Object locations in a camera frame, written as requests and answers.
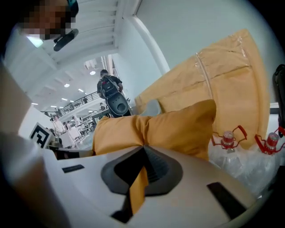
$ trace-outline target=black and white sign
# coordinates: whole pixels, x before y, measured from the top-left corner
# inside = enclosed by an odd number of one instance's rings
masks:
[[[30,138],[35,141],[41,148],[46,148],[49,143],[49,139],[51,137],[51,132],[45,129],[41,124],[36,123],[32,133],[30,134]]]

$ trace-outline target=red bottle cap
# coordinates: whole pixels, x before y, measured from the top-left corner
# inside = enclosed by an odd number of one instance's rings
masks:
[[[223,134],[223,141],[225,143],[228,143],[228,144],[233,143],[234,138],[235,138],[235,136],[234,136],[232,131],[228,130],[228,131],[225,131],[224,134]]]
[[[267,145],[271,147],[275,147],[278,143],[278,139],[279,139],[279,136],[276,133],[271,132],[268,135],[268,138],[266,140]]]

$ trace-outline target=ceiling light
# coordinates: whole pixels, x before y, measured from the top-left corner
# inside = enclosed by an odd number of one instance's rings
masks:
[[[27,38],[31,41],[33,45],[35,45],[36,48],[40,47],[43,44],[43,41],[40,38],[30,36],[27,36]]]

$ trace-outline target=white wall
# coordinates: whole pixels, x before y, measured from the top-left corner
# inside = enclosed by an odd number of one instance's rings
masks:
[[[240,29],[253,36],[268,73],[285,63],[278,40],[261,14],[245,0],[142,0],[137,17],[159,45],[170,69]]]
[[[23,138],[29,138],[37,122],[39,122],[44,127],[53,128],[53,124],[49,119],[50,117],[46,116],[39,110],[35,109],[34,107],[30,107],[19,128],[19,136],[22,136]]]
[[[112,58],[131,104],[136,96],[161,77],[150,50],[128,19],[124,19],[118,53]]]

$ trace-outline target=orange cushion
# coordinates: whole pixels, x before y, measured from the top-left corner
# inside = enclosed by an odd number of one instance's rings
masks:
[[[214,100],[206,100],[155,117],[103,118],[95,130],[93,150],[101,155],[150,145],[208,160],[215,116]]]

